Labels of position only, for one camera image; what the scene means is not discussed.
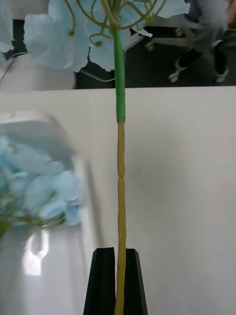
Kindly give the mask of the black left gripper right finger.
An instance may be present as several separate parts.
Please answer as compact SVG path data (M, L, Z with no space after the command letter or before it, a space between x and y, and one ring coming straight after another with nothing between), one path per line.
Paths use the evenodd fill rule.
M135 249L126 249L123 314L148 314L140 258Z

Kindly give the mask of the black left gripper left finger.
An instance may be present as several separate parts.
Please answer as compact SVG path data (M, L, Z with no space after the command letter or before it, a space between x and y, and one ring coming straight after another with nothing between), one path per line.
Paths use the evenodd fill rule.
M83 314L113 315L115 302L115 251L97 248L92 255Z

